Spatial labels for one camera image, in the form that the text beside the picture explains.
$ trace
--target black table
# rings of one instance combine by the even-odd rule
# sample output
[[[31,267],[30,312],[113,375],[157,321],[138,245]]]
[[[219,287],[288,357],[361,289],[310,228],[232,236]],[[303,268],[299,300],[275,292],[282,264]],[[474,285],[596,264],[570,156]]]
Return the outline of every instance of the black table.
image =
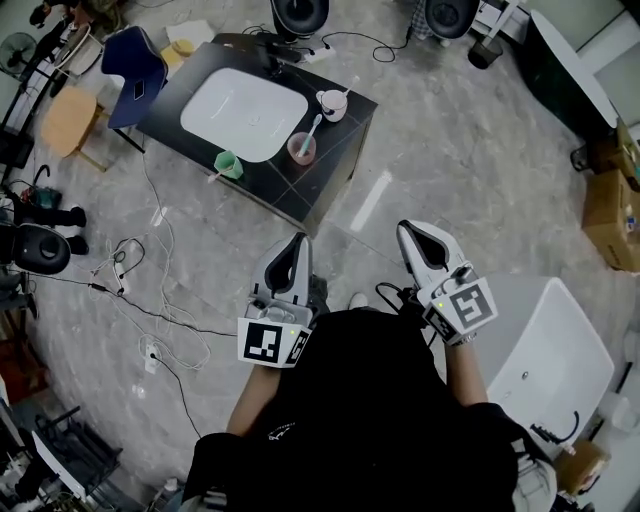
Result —
[[[233,68],[269,80],[254,55],[214,43],[203,44],[164,87],[138,130],[182,155],[215,172],[216,156],[223,151],[187,132],[180,124],[182,110],[193,93],[214,72]],[[302,94],[309,110],[293,133],[308,132],[315,116],[321,112],[316,100],[320,90],[345,90],[329,80],[293,66],[272,82]],[[339,123],[324,120],[315,133],[315,161],[305,167],[296,164],[286,144],[271,159],[242,162],[244,174],[238,180],[224,179],[278,215],[299,226],[311,236],[344,184],[355,171],[377,103],[357,94],[349,94],[349,110]]]

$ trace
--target white mug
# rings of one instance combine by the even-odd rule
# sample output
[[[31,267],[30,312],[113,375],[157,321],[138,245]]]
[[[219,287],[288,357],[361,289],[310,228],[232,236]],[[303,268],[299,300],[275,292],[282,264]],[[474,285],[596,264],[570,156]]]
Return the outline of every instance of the white mug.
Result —
[[[347,113],[349,100],[342,91],[332,89],[331,91],[318,91],[316,94],[318,103],[322,105],[322,113],[327,121],[337,123]]]

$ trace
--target blue chair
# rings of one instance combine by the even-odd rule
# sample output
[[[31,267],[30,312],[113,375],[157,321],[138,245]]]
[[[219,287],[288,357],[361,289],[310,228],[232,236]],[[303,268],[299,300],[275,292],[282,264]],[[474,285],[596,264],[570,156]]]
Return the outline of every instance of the blue chair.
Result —
[[[124,87],[109,118],[109,128],[144,152],[120,128],[138,124],[145,116],[166,82],[167,64],[144,30],[129,27],[107,39],[102,72],[124,78]]]

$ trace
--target fan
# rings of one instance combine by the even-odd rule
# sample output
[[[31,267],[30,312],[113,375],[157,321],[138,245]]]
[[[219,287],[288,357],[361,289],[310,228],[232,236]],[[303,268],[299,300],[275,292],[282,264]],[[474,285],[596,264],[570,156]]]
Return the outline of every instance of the fan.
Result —
[[[25,78],[23,73],[27,68],[30,68],[31,71],[51,80],[50,96],[53,98],[64,87],[68,76],[64,72],[54,73],[54,76],[51,76],[38,69],[38,62],[42,60],[42,57],[37,54],[38,44],[33,37],[24,32],[11,34],[0,44],[0,70],[19,81],[23,81]]]
[[[24,32],[16,32],[0,44],[0,69],[18,78],[36,53],[36,40]]]

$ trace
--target cardboard box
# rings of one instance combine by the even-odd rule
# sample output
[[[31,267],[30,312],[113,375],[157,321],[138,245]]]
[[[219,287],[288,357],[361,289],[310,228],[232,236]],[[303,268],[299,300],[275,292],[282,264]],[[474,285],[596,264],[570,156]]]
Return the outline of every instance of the cardboard box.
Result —
[[[575,455],[562,452],[553,465],[558,490],[578,496],[580,491],[588,490],[607,468],[611,455],[586,439],[578,439],[573,448]]]
[[[610,137],[588,144],[587,159],[596,174],[620,169],[631,188],[640,191],[640,148],[622,120]]]
[[[640,194],[619,170],[589,178],[582,229],[602,257],[616,270],[640,272],[640,244],[626,230],[627,205],[640,218]]]

